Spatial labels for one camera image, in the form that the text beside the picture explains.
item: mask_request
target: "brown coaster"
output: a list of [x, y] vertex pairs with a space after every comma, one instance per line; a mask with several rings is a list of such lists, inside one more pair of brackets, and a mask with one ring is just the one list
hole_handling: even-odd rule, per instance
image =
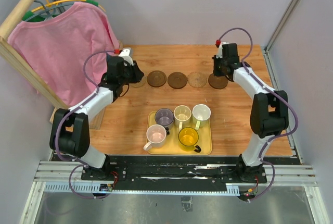
[[134, 87], [134, 88], [138, 88], [138, 87], [142, 87], [147, 81], [147, 78], [144, 76], [141, 79], [141, 82], [137, 82], [137, 83], [131, 83], [130, 86]]
[[203, 87], [207, 83], [207, 77], [200, 72], [192, 72], [187, 76], [188, 84], [195, 88]]
[[168, 77], [168, 84], [174, 89], [181, 89], [187, 84], [187, 77], [180, 72], [174, 72]]
[[167, 76], [159, 70], [152, 71], [147, 76], [147, 82], [152, 87], [161, 87], [163, 86], [167, 81]]
[[228, 85], [228, 80], [225, 77], [216, 77], [213, 74], [210, 74], [208, 77], [208, 83], [214, 89], [224, 89]]

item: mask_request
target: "cup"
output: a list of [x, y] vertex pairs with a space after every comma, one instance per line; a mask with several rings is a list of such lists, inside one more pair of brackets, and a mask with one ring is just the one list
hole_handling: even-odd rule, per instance
[[165, 144], [165, 140], [167, 137], [167, 131], [161, 125], [155, 124], [150, 126], [147, 129], [146, 133], [148, 142], [144, 146], [144, 150], [149, 150], [152, 147], [161, 147]]
[[171, 110], [167, 108], [159, 109], [155, 114], [155, 122], [166, 129], [166, 133], [169, 134], [169, 130], [173, 126], [174, 116]]
[[192, 110], [193, 123], [195, 124], [195, 129], [198, 130], [203, 127], [209, 121], [211, 111], [210, 108], [205, 104], [198, 104], [194, 106]]
[[197, 145], [199, 134], [195, 129], [190, 127], [183, 128], [178, 134], [178, 140], [182, 150], [201, 152], [201, 148]]
[[177, 106], [173, 115], [175, 117], [175, 125], [178, 127], [178, 131], [181, 131], [184, 127], [189, 127], [192, 116], [189, 107], [184, 105]]

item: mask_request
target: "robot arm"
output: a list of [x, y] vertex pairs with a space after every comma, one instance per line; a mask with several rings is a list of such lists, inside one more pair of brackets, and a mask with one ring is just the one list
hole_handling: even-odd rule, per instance
[[[217, 47], [219, 48], [218, 53], [213, 57], [214, 75], [225, 76], [229, 81], [236, 82], [253, 100], [250, 116], [253, 134], [238, 163], [239, 173], [244, 174], [247, 171], [254, 171], [262, 165], [261, 159], [271, 144], [268, 140], [287, 129], [289, 125], [288, 108], [265, 89], [275, 91], [255, 75], [247, 63], [245, 63], [247, 68], [244, 68], [239, 61], [237, 44], [222, 42]], [[285, 91], [275, 91], [275, 93], [287, 101]]]
[[[119, 56], [106, 55], [107, 72], [98, 85], [98, 92], [95, 90], [87, 98], [96, 95], [84, 106], [80, 105], [83, 105], [87, 98], [69, 109], [58, 109], [55, 112], [50, 148], [55, 150], [56, 132], [60, 121], [68, 112], [79, 106], [80, 109], [72, 113], [61, 126], [58, 139], [59, 149], [62, 153], [79, 158], [90, 167], [109, 174], [110, 162], [108, 162], [108, 156], [90, 145], [89, 121], [121, 95], [124, 85], [141, 81], [144, 74], [140, 71], [136, 61], [132, 60], [130, 48], [125, 48]], [[72, 127], [72, 131], [67, 130], [66, 127]]]

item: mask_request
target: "pink t-shirt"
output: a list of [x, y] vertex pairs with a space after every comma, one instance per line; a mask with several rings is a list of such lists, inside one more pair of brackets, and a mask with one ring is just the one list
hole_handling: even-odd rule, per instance
[[[95, 89], [83, 73], [87, 57], [119, 48], [105, 13], [81, 2], [46, 21], [20, 22], [8, 43], [68, 106]], [[86, 66], [88, 76], [97, 84], [106, 70], [106, 54], [95, 55]]]

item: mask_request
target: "pink cup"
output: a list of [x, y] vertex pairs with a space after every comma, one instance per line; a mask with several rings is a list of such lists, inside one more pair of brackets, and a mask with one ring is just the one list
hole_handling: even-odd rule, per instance
[[148, 128], [146, 133], [148, 142], [144, 146], [144, 150], [149, 150], [152, 147], [162, 147], [165, 144], [167, 131], [161, 125], [152, 125]]

